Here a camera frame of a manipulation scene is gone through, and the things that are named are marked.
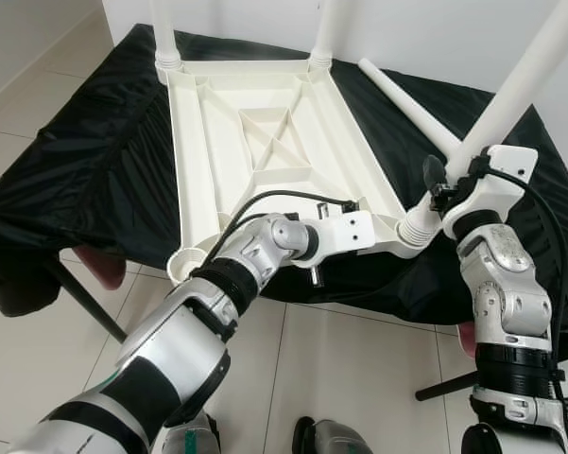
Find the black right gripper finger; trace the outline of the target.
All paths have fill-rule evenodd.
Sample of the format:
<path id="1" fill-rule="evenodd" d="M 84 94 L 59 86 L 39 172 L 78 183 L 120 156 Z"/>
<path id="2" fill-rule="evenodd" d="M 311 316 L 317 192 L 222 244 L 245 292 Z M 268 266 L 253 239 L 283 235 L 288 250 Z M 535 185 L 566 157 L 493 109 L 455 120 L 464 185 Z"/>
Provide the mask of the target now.
<path id="1" fill-rule="evenodd" d="M 432 200 L 447 198 L 448 179 L 444 163 L 434 155 L 427 155 L 422 161 L 422 181 Z"/>

